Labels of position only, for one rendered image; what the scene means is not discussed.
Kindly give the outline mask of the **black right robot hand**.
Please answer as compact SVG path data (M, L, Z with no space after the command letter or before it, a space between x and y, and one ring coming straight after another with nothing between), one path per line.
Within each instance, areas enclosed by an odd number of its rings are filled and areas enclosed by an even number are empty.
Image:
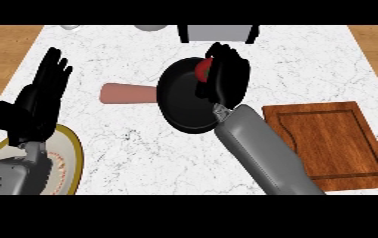
M211 45L205 58L211 59L209 68L203 72L206 81L198 81L195 95L211 103L221 104L227 109L233 109L246 92L249 62L227 44L218 42Z

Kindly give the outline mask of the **red tomato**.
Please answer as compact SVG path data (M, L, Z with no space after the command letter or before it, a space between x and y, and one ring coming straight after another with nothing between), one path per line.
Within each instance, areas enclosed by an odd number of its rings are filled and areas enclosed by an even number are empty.
M205 58L195 67L195 77L199 82L205 83L208 79L209 74L209 68L211 68L212 59Z

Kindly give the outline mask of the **brown wooden cutting board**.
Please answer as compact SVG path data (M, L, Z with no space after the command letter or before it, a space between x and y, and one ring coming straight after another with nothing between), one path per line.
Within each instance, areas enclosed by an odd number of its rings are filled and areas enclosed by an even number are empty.
M354 101L270 105L262 115L323 191L378 189L378 140Z

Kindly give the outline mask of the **white plate with gold rim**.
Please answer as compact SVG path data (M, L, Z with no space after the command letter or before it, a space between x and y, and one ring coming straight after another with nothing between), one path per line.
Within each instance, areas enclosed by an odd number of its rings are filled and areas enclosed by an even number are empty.
M53 165L45 188L40 194L73 194L79 183L84 160L78 137L68 127L57 124L54 133L44 143L47 157ZM4 139L0 142L0 160L25 156L23 144L19 147L11 147L9 139Z

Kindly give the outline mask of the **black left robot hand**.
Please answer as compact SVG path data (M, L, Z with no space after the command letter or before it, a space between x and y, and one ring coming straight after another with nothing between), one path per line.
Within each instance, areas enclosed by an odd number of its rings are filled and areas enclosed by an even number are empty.
M50 47L38 65L32 83L13 103L0 101L0 130L7 132L9 145L44 142L53 135L72 67L62 52Z

